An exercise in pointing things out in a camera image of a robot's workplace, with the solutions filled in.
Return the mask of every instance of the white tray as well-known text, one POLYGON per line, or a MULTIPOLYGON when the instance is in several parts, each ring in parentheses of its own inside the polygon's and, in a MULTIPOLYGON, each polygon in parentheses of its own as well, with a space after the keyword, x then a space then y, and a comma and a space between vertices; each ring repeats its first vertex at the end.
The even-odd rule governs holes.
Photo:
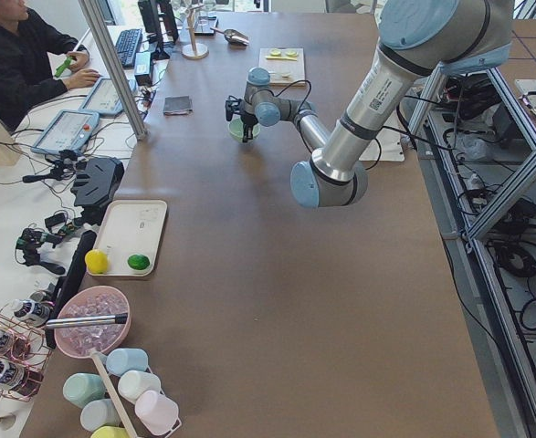
POLYGON ((92 276, 147 276, 156 263, 160 236, 168 205, 159 200, 113 201, 105 212, 93 248, 107 254, 109 269, 92 276), (128 257, 143 254, 150 265, 138 271, 128 266, 128 257))

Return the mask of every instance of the yellow lemon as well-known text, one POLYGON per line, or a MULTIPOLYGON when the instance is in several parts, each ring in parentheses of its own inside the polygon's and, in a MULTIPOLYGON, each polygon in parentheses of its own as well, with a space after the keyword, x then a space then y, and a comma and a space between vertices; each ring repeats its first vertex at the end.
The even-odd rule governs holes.
POLYGON ((107 272, 110 262, 107 260, 107 254, 99 249, 91 249, 85 254, 85 264, 91 274, 103 274, 107 272))

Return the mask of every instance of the cutting board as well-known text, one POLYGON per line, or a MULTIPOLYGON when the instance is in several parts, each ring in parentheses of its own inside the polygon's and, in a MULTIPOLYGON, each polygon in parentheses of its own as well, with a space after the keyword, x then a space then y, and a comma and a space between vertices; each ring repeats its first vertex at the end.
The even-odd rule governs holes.
MULTIPOLYGON (((261 48, 259 50, 259 62, 260 67, 266 69, 269 72, 270 84, 287 86, 296 80, 305 79, 304 73, 304 49, 296 47, 278 47, 283 57, 286 56, 286 51, 295 50, 298 53, 296 61, 288 61, 285 59, 266 59, 271 56, 270 52, 274 47, 261 48)), ((294 86, 304 87, 305 82, 294 84, 294 86)))

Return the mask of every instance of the lemon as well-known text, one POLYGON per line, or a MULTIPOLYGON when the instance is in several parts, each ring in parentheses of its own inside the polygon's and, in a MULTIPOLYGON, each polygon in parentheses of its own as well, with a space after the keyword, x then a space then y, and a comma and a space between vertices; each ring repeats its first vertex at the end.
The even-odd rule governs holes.
POLYGON ((131 269, 143 271, 150 265, 150 259, 144 254, 132 254, 128 257, 128 265, 131 269))
POLYGON ((85 254, 85 264, 91 274, 103 274, 110 267, 107 260, 107 254, 100 249, 91 249, 85 254))

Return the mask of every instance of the black keyboard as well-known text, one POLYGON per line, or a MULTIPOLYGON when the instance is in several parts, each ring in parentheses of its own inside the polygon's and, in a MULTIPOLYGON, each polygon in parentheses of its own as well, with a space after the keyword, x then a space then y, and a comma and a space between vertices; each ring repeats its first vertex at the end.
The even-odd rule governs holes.
POLYGON ((124 68, 131 68, 136 61, 136 53, 142 43, 141 29, 122 30, 115 42, 115 51, 118 52, 121 64, 124 68))

